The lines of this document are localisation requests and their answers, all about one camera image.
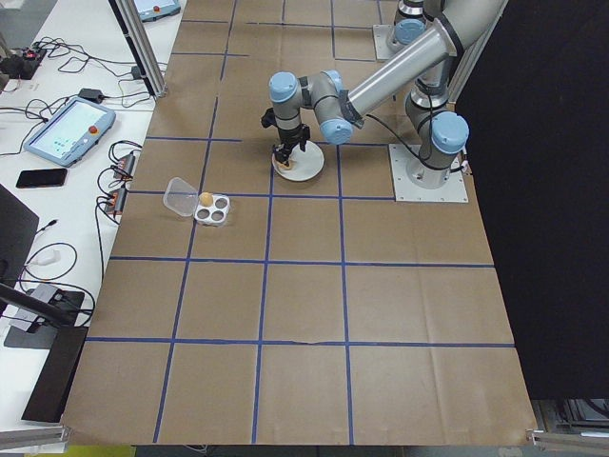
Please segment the blue joint cap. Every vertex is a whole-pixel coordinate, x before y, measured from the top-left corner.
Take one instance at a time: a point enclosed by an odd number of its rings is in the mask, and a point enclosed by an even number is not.
[[[431,129],[431,141],[434,146],[448,155],[463,149],[469,137],[469,127],[465,119],[451,111],[434,116]]]
[[[280,71],[273,74],[268,82],[270,99],[273,103],[283,103],[294,96],[298,89],[298,79],[292,73]]]
[[[419,19],[403,19],[396,25],[396,40],[409,45],[425,31],[425,24]]]
[[[322,73],[327,74],[328,77],[334,82],[336,93],[341,93],[341,90],[343,90],[343,78],[341,77],[341,74],[336,70],[324,70]]]
[[[325,140],[331,145],[346,143],[353,134],[353,126],[341,118],[328,119],[322,122],[320,130]]]

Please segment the white table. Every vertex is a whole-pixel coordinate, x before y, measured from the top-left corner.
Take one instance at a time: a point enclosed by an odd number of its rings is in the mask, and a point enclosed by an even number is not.
[[[184,10],[186,0],[182,0],[181,3]],[[168,63],[181,19],[182,12],[160,21],[144,24],[157,62]],[[106,64],[118,74],[129,72],[131,66],[135,65],[127,41],[106,0],[58,0],[34,41],[44,37],[63,38],[68,44],[81,45],[86,52],[95,57],[129,62],[128,65]],[[31,81],[21,81],[21,83],[10,81],[5,90],[10,91],[18,85],[19,89],[15,92],[0,93],[0,106],[24,107],[33,98],[42,98],[50,103],[60,97],[76,94],[83,88],[99,89],[106,96],[121,95],[118,87],[119,78],[94,61],[90,61],[78,73],[59,72],[59,67],[72,56],[83,57],[75,52],[54,59],[45,57]],[[67,70],[78,69],[80,65],[79,62],[72,62]],[[125,82],[122,86],[125,93],[147,91],[142,80]],[[138,98],[140,97],[128,98],[126,105]],[[120,102],[120,99],[114,99],[107,100],[104,104],[113,109],[124,109]],[[132,109],[153,110],[154,101],[150,99],[138,103]]]
[[[182,0],[182,7],[187,0]],[[168,62],[182,18],[182,13],[161,21],[145,24],[157,61]],[[132,61],[133,57],[116,22],[114,14],[104,0],[58,0],[36,40],[50,36],[61,37],[71,44],[82,45],[97,57],[117,61]],[[117,78],[95,63],[89,63],[80,73],[65,74],[57,71],[70,56],[45,59],[31,81],[23,81],[13,93],[0,94],[0,106],[24,107],[32,98],[50,103],[60,97],[77,93],[81,88],[100,89],[105,95],[120,95]],[[116,66],[117,71],[128,71],[130,66]],[[11,90],[16,82],[10,82]],[[143,82],[125,83],[126,93],[146,90]],[[90,291],[95,298],[101,286],[101,261],[94,219],[95,197],[100,195],[96,185],[99,172],[110,165],[108,147],[118,140],[131,140],[143,144],[147,126],[152,116],[154,102],[148,101],[130,109],[120,106],[120,100],[108,100],[105,105],[117,111],[112,129],[84,159],[68,171],[66,183],[61,188],[17,189],[19,172],[23,169],[56,168],[54,164],[34,154],[23,151],[19,155],[0,157],[0,184],[16,195],[40,218],[40,227],[52,219],[59,222],[38,235],[32,252],[53,242],[68,242],[78,251],[76,267],[58,281],[70,283]],[[0,114],[0,153],[17,151],[19,144],[36,121],[23,114]],[[117,155],[124,155],[132,148],[117,147]],[[112,180],[107,172],[102,180],[104,189]],[[100,228],[106,263],[116,235],[116,226],[100,214]],[[71,253],[60,248],[62,259],[57,264],[34,267],[42,276],[59,274],[71,264]],[[83,308],[90,308],[86,297]],[[16,311],[8,307],[6,314]],[[0,431],[37,427],[21,420],[26,403],[45,363],[48,351],[40,349],[4,348],[2,343],[8,331],[8,319],[0,318]],[[61,452],[63,445],[40,448],[20,448],[15,452]]]

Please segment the tablet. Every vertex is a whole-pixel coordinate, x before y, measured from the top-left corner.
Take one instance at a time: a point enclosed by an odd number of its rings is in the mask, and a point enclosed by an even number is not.
[[[135,0],[142,22],[156,21],[180,12],[179,0]]]
[[[73,97],[26,142],[24,149],[70,167],[97,144],[115,118],[112,109]]]

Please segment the white plate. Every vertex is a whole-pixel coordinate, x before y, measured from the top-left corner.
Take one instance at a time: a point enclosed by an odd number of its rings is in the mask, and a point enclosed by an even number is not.
[[[324,167],[324,152],[315,143],[306,142],[304,151],[296,145],[289,156],[290,169],[285,169],[271,157],[273,168],[281,177],[289,181],[306,181],[314,178]]]

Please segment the black phone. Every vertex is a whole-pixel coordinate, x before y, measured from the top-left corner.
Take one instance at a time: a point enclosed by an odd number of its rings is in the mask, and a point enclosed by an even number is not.
[[[18,189],[52,188],[63,186],[67,169],[24,169],[17,179]]]

